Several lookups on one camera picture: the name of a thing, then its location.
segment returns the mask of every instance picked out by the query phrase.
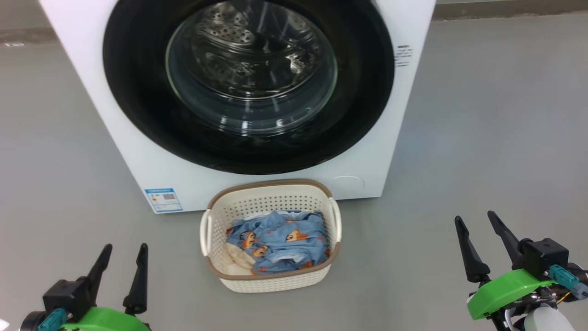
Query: wire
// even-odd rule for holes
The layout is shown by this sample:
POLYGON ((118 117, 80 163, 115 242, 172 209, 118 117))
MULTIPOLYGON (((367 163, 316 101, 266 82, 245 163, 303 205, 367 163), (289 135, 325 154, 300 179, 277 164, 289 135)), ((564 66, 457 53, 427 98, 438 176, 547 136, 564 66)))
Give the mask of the wire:
POLYGON ((566 300, 566 298, 571 294, 571 292, 567 292, 561 299, 559 299, 555 304, 560 304, 562 301, 566 300))

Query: wall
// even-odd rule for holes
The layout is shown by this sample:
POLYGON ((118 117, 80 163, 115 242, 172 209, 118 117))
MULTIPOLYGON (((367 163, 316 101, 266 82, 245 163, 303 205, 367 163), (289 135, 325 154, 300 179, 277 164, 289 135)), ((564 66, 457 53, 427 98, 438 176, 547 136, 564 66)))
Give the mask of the wall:
POLYGON ((0 0, 0 30, 50 26, 38 0, 0 0))

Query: washing machine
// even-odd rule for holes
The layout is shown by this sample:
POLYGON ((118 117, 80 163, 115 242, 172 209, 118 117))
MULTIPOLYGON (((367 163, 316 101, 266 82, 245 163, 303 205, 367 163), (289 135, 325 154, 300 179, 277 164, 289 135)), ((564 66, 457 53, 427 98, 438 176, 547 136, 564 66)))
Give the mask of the washing machine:
POLYGON ((156 213, 309 178, 379 197, 435 0, 41 0, 156 213))

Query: baseboard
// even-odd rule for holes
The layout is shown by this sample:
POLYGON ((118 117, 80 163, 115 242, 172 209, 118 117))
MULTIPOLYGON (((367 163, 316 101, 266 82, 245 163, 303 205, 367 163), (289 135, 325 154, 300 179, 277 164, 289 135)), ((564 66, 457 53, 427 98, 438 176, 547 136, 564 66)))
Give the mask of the baseboard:
POLYGON ((561 15, 588 11, 588 0, 503 0, 438 4, 434 21, 517 16, 561 15))
MULTIPOLYGON (((434 21, 517 16, 560 15, 588 12, 588 0, 502 0, 438 4, 434 21)), ((0 30, 0 47, 48 44, 58 42, 52 28, 0 30)))

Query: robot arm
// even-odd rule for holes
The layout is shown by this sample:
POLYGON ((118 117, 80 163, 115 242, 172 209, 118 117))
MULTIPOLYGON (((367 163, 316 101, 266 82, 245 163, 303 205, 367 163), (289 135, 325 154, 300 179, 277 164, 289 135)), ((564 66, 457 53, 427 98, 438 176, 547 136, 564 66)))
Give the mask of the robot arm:
POLYGON ((489 211, 488 218, 504 243, 513 270, 491 280, 490 269, 469 240, 463 220, 455 218, 467 279, 480 283, 467 302, 472 319, 492 320, 498 331, 573 331, 557 305, 588 297, 586 271, 568 263, 569 251, 554 240, 519 241, 496 213, 489 211), (524 317, 513 324, 515 316, 524 317))
POLYGON ((141 245, 136 260, 131 291, 123 301, 125 312, 96 306, 102 273, 108 267, 111 253, 112 245, 108 244, 87 276, 74 282, 55 283, 43 295, 45 310, 27 315, 20 331, 151 331, 148 324, 135 317, 147 311, 147 244, 141 245))

